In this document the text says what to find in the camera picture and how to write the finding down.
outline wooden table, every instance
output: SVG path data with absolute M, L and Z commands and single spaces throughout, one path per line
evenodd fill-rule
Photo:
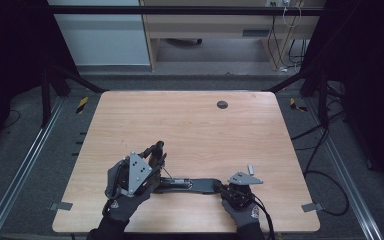
M 226 109 L 217 102 L 228 103 Z M 320 223 L 276 97 L 268 92 L 106 92 L 102 95 L 62 202 L 56 232 L 88 232 L 102 218 L 107 170 L 131 151 L 165 142 L 172 177 L 227 179 L 252 164 L 252 185 L 276 232 L 313 232 Z M 152 194 L 130 219 L 128 232 L 235 232 L 219 195 Z M 260 214 L 263 231 L 268 231 Z

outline hand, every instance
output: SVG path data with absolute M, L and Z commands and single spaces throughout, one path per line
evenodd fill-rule
M 121 194 L 121 187 L 117 184 L 117 172 L 122 162 L 118 162 L 108 170 L 108 185 L 105 195 L 109 198 L 104 212 L 114 220 L 127 221 L 141 203 L 151 197 L 154 186 L 149 186 L 140 196 L 127 197 Z
M 251 203 L 248 207 L 241 210 L 233 209 L 225 199 L 221 201 L 221 204 L 223 205 L 224 210 L 230 214 L 233 221 L 235 221 L 238 228 L 259 222 L 259 208 L 255 203 Z

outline floor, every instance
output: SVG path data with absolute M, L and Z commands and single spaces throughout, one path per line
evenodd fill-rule
M 299 43 L 291 55 L 299 55 Z M 111 90 L 264 90 L 287 79 L 299 70 L 299 65 L 287 62 L 287 71 L 272 71 L 258 40 L 164 40 L 161 43 L 155 71 L 102 74 L 86 73 L 84 76 L 97 85 Z M 81 150 L 94 110 L 99 102 L 95 94 L 75 82 L 69 81 L 72 93 L 68 98 L 52 97 L 59 107 L 50 132 L 40 129 L 40 89 L 32 89 L 15 97 L 6 128 L 0 134 L 0 212 L 5 220 L 0 225 L 0 239 L 71 239 L 69 234 L 55 233 L 52 221 L 55 211 L 51 203 L 59 202 L 64 193 L 76 156 Z M 317 125 L 315 109 L 317 99 L 302 98 L 299 87 L 302 81 L 277 93 L 279 106 L 289 134 L 298 134 Z M 89 97 L 81 115 L 75 114 L 80 99 Z M 300 111 L 290 106 L 307 107 Z M 331 102 L 331 115 L 342 110 L 337 99 Z M 332 119 L 328 138 L 318 149 L 311 170 L 322 171 L 345 189 L 350 209 L 342 216 L 319 211 L 321 229 L 315 233 L 277 233 L 278 239 L 384 239 L 384 176 L 367 169 L 365 156 L 356 138 L 340 114 Z M 38 135 L 45 136 L 39 146 L 40 153 L 29 150 Z M 322 131 L 294 140 L 298 160 L 304 169 L 320 140 Z M 26 156 L 34 161 L 20 174 Z M 21 176 L 20 188 L 10 188 L 16 198 L 3 198 L 14 179 Z M 340 188 L 320 174 L 309 174 L 307 185 L 313 200 L 322 203 L 327 211 L 341 212 L 346 207 Z M 85 234 L 76 234 L 84 239 Z

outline gloved hand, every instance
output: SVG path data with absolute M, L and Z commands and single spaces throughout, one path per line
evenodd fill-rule
M 127 197 L 121 194 L 120 186 L 117 186 L 116 178 L 120 163 L 108 170 L 108 185 L 105 195 L 109 198 L 108 208 L 104 209 L 106 214 L 114 220 L 127 221 L 136 211 L 141 203 L 151 197 L 154 186 L 149 186 L 140 196 Z
M 259 222 L 259 208 L 255 203 L 251 203 L 248 207 L 241 210 L 233 209 L 225 199 L 221 201 L 221 204 L 223 205 L 224 210 L 230 214 L 233 221 L 235 221 L 238 228 Z

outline gray glove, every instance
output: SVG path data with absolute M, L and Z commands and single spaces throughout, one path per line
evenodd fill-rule
M 108 209 L 104 209 L 108 216 L 114 220 L 127 221 L 138 209 L 139 205 L 151 197 L 154 186 L 149 186 L 140 196 L 127 197 L 121 194 L 121 188 L 116 184 L 117 171 L 121 162 L 108 170 L 108 185 L 105 195 L 110 199 Z
M 233 218 L 233 221 L 235 221 L 236 227 L 238 228 L 259 222 L 259 208 L 255 203 L 251 203 L 248 207 L 241 210 L 233 209 L 225 199 L 221 201 L 221 204 L 223 205 L 224 210 L 226 210 L 226 212 Z

